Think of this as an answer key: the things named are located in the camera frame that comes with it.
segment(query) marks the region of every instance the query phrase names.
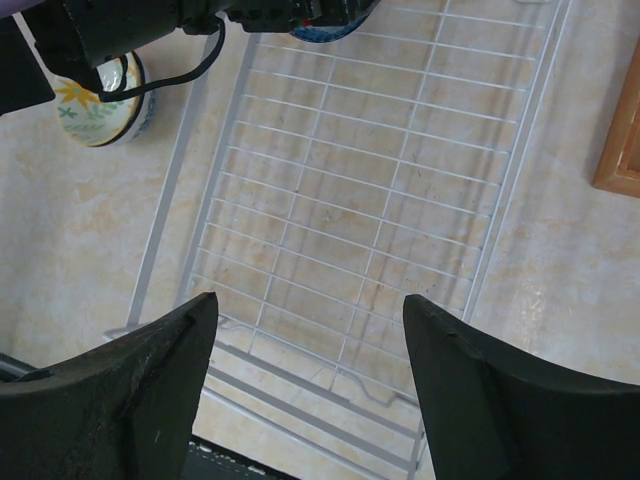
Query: yellow flower pattern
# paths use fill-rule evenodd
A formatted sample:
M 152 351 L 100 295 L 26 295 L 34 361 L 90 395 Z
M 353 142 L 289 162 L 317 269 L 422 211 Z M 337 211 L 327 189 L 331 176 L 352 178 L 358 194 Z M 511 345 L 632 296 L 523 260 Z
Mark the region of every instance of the yellow flower pattern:
M 85 90 L 77 83 L 67 80 L 61 80 L 61 82 L 66 85 L 66 87 L 56 89 L 56 93 L 64 95 L 64 98 L 60 103 L 78 100 L 78 103 L 85 109 L 89 108 L 89 103 L 100 103 L 100 100 L 95 93 Z

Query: metal grid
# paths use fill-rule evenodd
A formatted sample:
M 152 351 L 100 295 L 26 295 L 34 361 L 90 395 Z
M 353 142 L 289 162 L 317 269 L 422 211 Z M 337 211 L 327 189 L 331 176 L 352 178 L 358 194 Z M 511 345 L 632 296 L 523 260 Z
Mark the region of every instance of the metal grid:
M 252 35 L 178 289 L 221 299 L 206 393 L 368 478 L 424 456 L 402 299 L 470 321 L 571 2 L 479 3 Z

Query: wooden frame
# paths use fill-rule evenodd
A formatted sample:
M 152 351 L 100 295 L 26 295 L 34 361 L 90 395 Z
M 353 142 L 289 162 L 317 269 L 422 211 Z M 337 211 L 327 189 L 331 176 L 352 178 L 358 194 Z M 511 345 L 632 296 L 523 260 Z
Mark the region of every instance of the wooden frame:
M 640 39 L 593 185 L 640 198 Z

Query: painted ceramic pot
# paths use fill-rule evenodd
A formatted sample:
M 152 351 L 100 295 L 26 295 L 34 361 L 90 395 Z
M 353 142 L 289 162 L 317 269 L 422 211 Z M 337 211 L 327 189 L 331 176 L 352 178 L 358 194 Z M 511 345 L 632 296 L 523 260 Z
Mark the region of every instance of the painted ceramic pot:
M 148 72 L 135 52 L 127 54 L 127 90 L 149 82 Z M 113 91 L 122 78 L 119 60 L 98 67 L 105 91 Z M 138 138 L 151 124 L 156 109 L 154 92 L 122 102 L 102 103 L 98 95 L 73 80 L 56 77 L 56 116 L 62 129 L 76 142 L 87 147 L 122 145 Z

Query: purple object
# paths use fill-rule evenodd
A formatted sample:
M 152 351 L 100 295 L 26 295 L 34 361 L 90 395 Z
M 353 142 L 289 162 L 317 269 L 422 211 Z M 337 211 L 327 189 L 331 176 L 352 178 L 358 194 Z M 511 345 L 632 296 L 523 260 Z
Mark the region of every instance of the purple object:
M 44 0 L 0 0 L 0 18 L 31 8 Z

